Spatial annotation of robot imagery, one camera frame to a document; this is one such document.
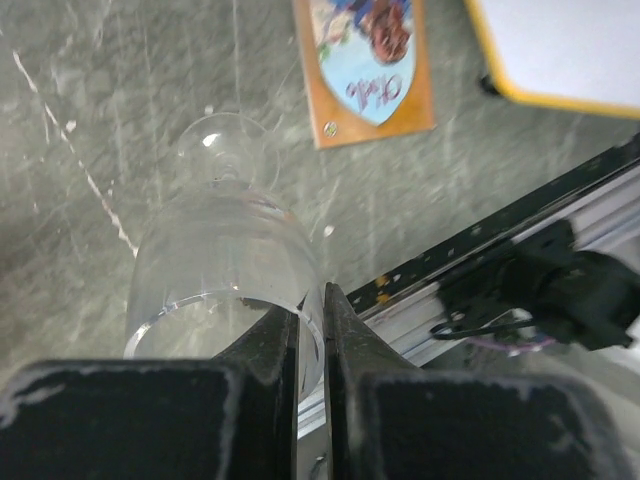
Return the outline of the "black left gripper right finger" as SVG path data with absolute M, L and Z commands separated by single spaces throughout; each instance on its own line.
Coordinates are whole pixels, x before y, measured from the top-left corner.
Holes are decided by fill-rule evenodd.
M 328 284 L 325 412 L 332 479 L 631 479 L 603 401 L 548 375 L 424 370 Z

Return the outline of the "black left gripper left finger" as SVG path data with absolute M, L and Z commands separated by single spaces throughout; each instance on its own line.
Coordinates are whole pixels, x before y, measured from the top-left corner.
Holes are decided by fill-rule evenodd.
M 43 361 L 1 393 L 5 479 L 292 479 L 298 318 L 209 360 Z

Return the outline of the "clear wine glass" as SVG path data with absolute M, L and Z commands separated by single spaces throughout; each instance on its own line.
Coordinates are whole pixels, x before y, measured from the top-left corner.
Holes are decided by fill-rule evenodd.
M 220 354 L 269 310 L 300 324 L 298 389 L 323 364 L 323 282 L 308 234 L 273 193 L 281 157 L 270 131 L 235 113 L 192 123 L 172 153 L 194 179 L 150 222 L 127 305 L 127 359 Z

